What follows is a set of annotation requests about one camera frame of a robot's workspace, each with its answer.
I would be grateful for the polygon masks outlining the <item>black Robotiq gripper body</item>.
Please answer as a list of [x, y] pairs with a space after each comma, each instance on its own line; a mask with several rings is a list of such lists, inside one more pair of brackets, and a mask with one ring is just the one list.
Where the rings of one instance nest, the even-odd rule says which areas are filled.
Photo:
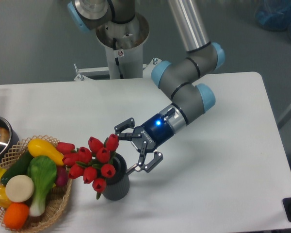
[[162, 114], [155, 114], [142, 125], [135, 127], [133, 133], [141, 135], [141, 138], [132, 140], [132, 144], [139, 152], [145, 141], [147, 142], [145, 151], [153, 152], [174, 135], [171, 126], [163, 120]]

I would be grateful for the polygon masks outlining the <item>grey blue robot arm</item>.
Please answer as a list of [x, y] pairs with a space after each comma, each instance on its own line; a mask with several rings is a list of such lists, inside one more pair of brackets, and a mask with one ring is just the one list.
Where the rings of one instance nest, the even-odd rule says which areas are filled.
[[[187, 52], [179, 64], [153, 62], [150, 77], [169, 98], [170, 105], [135, 126], [129, 119], [115, 127], [120, 140], [130, 141], [139, 152], [136, 164], [127, 170], [150, 172], [161, 160], [157, 147], [206, 113], [216, 102], [212, 90], [195, 81], [219, 68], [225, 53], [209, 40], [193, 0], [171, 0], [169, 7]], [[149, 35], [147, 20], [135, 10], [132, 0], [73, 0], [68, 10], [84, 32], [95, 31], [104, 46], [111, 79], [143, 75], [143, 45]]]

